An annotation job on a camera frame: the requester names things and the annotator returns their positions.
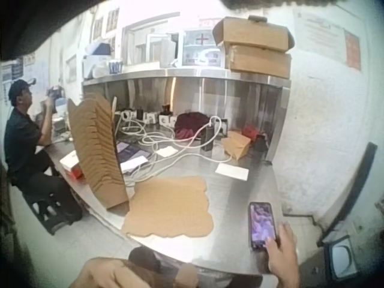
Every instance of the flattened cardboard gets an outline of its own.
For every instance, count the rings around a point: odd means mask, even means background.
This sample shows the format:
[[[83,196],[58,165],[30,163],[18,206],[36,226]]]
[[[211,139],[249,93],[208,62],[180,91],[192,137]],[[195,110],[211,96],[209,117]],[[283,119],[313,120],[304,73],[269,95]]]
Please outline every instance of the flattened cardboard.
[[[291,56],[277,51],[234,45],[226,48],[226,68],[289,79]]]
[[[95,197],[105,208],[128,201],[115,153],[111,109],[101,95],[76,106],[68,101],[68,117],[80,167]]]
[[[232,158],[239,160],[248,153],[251,139],[235,131],[229,131],[228,138],[223,138],[221,143],[224,146],[224,150],[231,155]]]
[[[123,233],[146,237],[203,237],[213,230],[203,178],[151,178],[136,183]]]
[[[226,17],[212,30],[216,45],[240,44],[287,52],[295,45],[288,28],[266,22]]]

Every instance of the paper note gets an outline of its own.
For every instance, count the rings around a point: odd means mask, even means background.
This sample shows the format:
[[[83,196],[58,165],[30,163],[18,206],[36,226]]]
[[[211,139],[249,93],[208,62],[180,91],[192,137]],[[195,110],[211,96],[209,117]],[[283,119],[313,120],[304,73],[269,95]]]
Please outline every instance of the paper note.
[[[222,174],[224,176],[240,179],[246,181],[248,179],[248,169],[236,167],[233,165],[228,165],[225,163],[220,163],[217,166],[216,173]]]
[[[133,169],[135,169],[136,167],[146,162],[148,162],[148,159],[145,158],[144,156],[139,156],[135,159],[128,160],[120,164],[121,172],[122,173],[131,172]]]
[[[156,154],[158,154],[162,157],[169,157],[169,156],[172,156],[173,154],[175,154],[177,152],[178,152],[177,149],[175,149],[172,146],[168,146],[168,147],[161,148],[161,149],[157,150]]]

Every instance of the stool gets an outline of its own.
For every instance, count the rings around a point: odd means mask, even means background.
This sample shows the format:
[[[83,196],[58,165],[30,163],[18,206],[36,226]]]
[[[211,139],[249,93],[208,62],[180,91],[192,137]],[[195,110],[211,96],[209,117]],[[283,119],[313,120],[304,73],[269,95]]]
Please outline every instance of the stool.
[[[51,235],[55,234],[53,231],[55,226],[61,223],[72,224],[72,222],[67,220],[62,207],[58,204],[52,194],[49,197],[23,194],[23,197],[40,223]],[[38,205],[38,211],[34,208],[34,204]],[[56,215],[52,215],[49,212],[48,207],[51,207]]]

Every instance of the phone screen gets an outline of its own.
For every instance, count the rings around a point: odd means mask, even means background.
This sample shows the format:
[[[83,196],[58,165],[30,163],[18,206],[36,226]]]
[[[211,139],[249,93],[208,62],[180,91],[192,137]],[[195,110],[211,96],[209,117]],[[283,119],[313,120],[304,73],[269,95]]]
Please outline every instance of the phone screen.
[[[251,247],[264,247],[267,237],[276,238],[271,204],[251,202],[249,209]]]

